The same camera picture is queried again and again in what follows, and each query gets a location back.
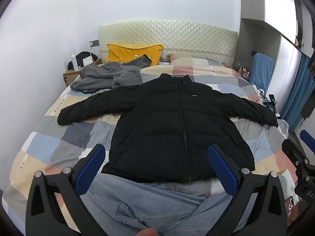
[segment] jacket collar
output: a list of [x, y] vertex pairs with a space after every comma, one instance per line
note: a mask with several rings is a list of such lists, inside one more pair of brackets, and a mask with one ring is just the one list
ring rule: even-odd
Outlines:
[[159, 77], [160, 81], [162, 81], [162, 82], [170, 82], [174, 78], [177, 80], [182, 80], [183, 83], [191, 83], [192, 82], [189, 75], [185, 75], [184, 77], [172, 77], [171, 75], [168, 75], [168, 74], [161, 74]]

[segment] yellow pillow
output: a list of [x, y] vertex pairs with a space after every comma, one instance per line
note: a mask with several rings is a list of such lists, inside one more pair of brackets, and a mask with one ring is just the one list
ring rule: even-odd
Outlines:
[[117, 61], [120, 63], [126, 63], [142, 55], [146, 54], [149, 59], [152, 60], [150, 66], [157, 65], [160, 56], [161, 50], [163, 49], [162, 44], [156, 45], [139, 45], [139, 44], [125, 44], [125, 43], [116, 43], [116, 44], [107, 44], [109, 48], [108, 61]]

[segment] jacket zipper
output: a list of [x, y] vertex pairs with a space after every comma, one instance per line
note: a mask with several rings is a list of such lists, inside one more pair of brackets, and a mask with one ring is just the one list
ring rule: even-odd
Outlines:
[[181, 102], [179, 99], [179, 93], [178, 93], [178, 89], [177, 89], [177, 82], [176, 82], [176, 93], [177, 93], [177, 103], [178, 103], [179, 115], [181, 118], [182, 128], [183, 128], [183, 132], [184, 132], [185, 150], [186, 150], [186, 153], [188, 156], [189, 181], [191, 181], [192, 180], [192, 161], [191, 161], [190, 153], [189, 153], [188, 147], [187, 147], [186, 130], [185, 130], [184, 118], [183, 118], [183, 114], [182, 114], [182, 106], [181, 106]]

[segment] quilted headboard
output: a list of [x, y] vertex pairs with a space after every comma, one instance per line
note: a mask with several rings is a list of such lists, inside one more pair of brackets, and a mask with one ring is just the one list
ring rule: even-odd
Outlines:
[[99, 41], [102, 61], [108, 56], [108, 43], [163, 44], [162, 59], [172, 51], [180, 51], [232, 67], [237, 32], [186, 21], [139, 20], [101, 26]]

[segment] pillow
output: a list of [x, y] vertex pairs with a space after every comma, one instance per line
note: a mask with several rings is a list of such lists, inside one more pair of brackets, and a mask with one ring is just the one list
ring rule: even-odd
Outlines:
[[170, 53], [169, 54], [171, 65], [173, 66], [185, 66], [185, 65], [209, 65], [209, 66], [222, 66], [219, 62], [209, 58], [196, 58], [191, 57], [185, 53]]
[[162, 44], [138, 45], [124, 43], [116, 44], [109, 43], [107, 44], [107, 47], [109, 51], [106, 62], [116, 61], [120, 63], [125, 63], [146, 54], [149, 57], [149, 59], [152, 60], [150, 66], [157, 65], [161, 56], [161, 50], [163, 49]]

